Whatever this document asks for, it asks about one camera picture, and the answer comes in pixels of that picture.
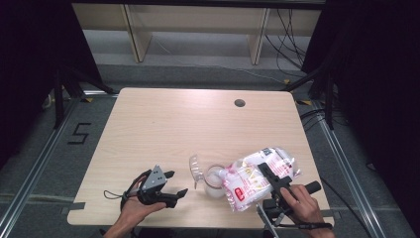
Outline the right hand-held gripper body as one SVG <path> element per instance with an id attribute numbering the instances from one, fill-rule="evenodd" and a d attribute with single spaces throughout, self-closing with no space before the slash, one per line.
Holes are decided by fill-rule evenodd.
<path id="1" fill-rule="evenodd" d="M 282 220 L 292 214 L 293 211 L 282 197 L 280 191 L 275 192 L 273 190 L 271 198 L 264 199 L 262 204 L 258 204 L 257 213 L 264 224 L 264 229 L 273 238 L 279 238 L 276 232 L 277 228 L 313 230 L 322 227 L 321 223 L 283 224 Z"/>

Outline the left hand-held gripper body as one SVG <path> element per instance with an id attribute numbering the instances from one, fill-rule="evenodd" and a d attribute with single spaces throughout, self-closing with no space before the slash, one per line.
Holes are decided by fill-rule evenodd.
<path id="1" fill-rule="evenodd" d="M 141 182 L 137 191 L 138 200 L 144 205 L 151 205 L 158 202 L 164 202 L 166 208 L 175 208 L 179 198 L 176 194 L 164 193 L 161 190 L 166 185 L 168 178 L 160 166 L 155 166 L 144 181 Z"/>

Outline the red and white spout pouch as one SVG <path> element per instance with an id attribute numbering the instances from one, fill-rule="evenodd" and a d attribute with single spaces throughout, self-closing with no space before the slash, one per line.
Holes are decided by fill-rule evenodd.
<path id="1" fill-rule="evenodd" d="M 266 164 L 280 179 L 296 178 L 300 168 L 294 157 L 279 147 L 264 148 L 238 159 L 218 173 L 227 199 L 234 211 L 244 211 L 271 191 L 272 185 L 259 169 Z"/>

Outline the clear jar with hinged lid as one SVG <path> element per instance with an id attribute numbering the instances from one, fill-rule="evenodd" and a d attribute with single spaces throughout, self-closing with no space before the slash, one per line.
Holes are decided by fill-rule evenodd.
<path id="1" fill-rule="evenodd" d="M 194 180 L 194 188 L 203 184 L 205 193 L 211 198 L 221 198 L 225 195 L 223 179 L 220 172 L 225 169 L 220 164 L 201 163 L 197 155 L 189 158 L 189 170 Z"/>

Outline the person's right hand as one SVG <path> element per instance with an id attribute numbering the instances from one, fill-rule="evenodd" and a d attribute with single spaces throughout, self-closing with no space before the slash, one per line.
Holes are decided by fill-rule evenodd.
<path id="1" fill-rule="evenodd" d="M 319 204 L 303 184 L 282 187 L 280 193 L 293 211 L 292 220 L 298 223 L 322 223 L 324 218 Z"/>

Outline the person's left hand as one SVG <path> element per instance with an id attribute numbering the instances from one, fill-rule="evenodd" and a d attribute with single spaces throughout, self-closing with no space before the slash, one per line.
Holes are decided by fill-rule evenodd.
<path id="1" fill-rule="evenodd" d="M 123 206 L 118 223 L 126 230 L 140 224 L 150 214 L 166 208 L 164 202 L 151 205 L 142 204 L 136 197 L 130 197 Z"/>

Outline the grey tape strip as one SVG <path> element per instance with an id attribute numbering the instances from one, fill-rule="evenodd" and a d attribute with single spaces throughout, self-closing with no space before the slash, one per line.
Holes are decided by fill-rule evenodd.
<path id="1" fill-rule="evenodd" d="M 69 206 L 62 208 L 60 214 L 67 215 L 72 210 L 81 210 L 84 209 L 84 207 L 85 202 L 72 203 Z"/>
<path id="2" fill-rule="evenodd" d="M 334 218 L 334 219 L 341 219 L 342 218 L 341 213 L 339 211 L 334 211 L 334 210 L 331 210 L 331 209 L 323 209 L 321 211 L 321 214 L 325 218 L 327 218 L 327 217 L 331 217 L 331 218 Z"/>

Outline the black metal stand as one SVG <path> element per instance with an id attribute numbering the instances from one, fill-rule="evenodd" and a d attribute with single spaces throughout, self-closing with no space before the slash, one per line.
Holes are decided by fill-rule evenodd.
<path id="1" fill-rule="evenodd" d="M 68 65 L 60 65 L 55 72 L 53 80 L 53 95 L 55 99 L 55 124 L 57 129 L 64 120 L 63 91 L 66 90 L 71 98 L 81 98 L 85 95 L 80 81 L 87 82 L 106 94 L 115 95 L 117 90 L 102 82 L 101 77 L 94 78 L 88 74 Z"/>
<path id="2" fill-rule="evenodd" d="M 297 81 L 287 84 L 283 88 L 283 91 L 291 92 L 292 90 L 300 87 L 301 85 L 309 82 L 310 80 L 313 81 L 313 85 L 309 89 L 308 95 L 311 99 L 317 99 L 321 96 L 321 94 L 324 94 L 325 119 L 326 119 L 326 123 L 329 129 L 333 130 L 334 126 L 333 126 L 332 113 L 333 113 L 333 101 L 334 101 L 334 94 L 333 94 L 334 80 L 328 69 L 326 69 L 324 66 L 319 66 L 318 68 L 309 72 L 307 75 L 303 76 Z"/>

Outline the black curtain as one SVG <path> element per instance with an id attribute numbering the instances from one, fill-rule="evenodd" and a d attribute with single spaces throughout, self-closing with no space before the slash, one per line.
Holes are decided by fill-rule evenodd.
<path id="1" fill-rule="evenodd" d="M 352 18 L 362 24 L 333 78 L 368 158 L 420 238 L 420 0 L 326 0 L 303 70 Z"/>
<path id="2" fill-rule="evenodd" d="M 102 78 L 70 0 L 0 0 L 0 169 L 69 67 Z"/>

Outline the pale wooden shelf unit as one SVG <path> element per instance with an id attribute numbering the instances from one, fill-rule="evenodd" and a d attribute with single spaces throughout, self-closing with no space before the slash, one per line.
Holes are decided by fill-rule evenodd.
<path id="1" fill-rule="evenodd" d="M 74 3 L 72 8 L 84 30 L 125 31 L 134 61 L 144 60 L 154 32 L 217 33 L 245 35 L 251 63 L 259 63 L 266 35 L 287 33 L 310 37 L 318 22 L 318 10 L 269 8 L 153 6 L 130 4 Z"/>

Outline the metal floor rail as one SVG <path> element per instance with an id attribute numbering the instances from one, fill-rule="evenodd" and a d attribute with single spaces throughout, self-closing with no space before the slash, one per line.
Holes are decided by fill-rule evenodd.
<path id="1" fill-rule="evenodd" d="M 68 120 L 76 108 L 79 100 L 70 99 L 66 109 L 64 110 L 64 117 L 58 126 L 52 130 L 47 142 L 43 146 L 41 153 L 38 155 L 29 173 L 25 177 L 19 190 L 12 196 L 12 200 L 0 218 L 0 238 L 8 238 L 10 232 L 13 230 L 16 221 L 21 215 L 30 194 L 38 183 L 42 173 L 44 172 L 53 151 L 55 150 L 58 141 L 65 130 Z"/>
<path id="2" fill-rule="evenodd" d="M 368 234 L 372 238 L 386 238 L 385 232 L 378 220 L 376 212 L 373 210 L 371 203 L 368 200 L 368 197 L 363 190 L 352 166 L 350 165 L 335 132 L 327 123 L 327 116 L 319 116 L 319 118 L 321 119 L 320 126 L 322 131 L 330 145 L 330 148 L 332 149 L 332 152 L 338 163 L 338 167 L 344 176 L 356 206 L 361 213 Z"/>

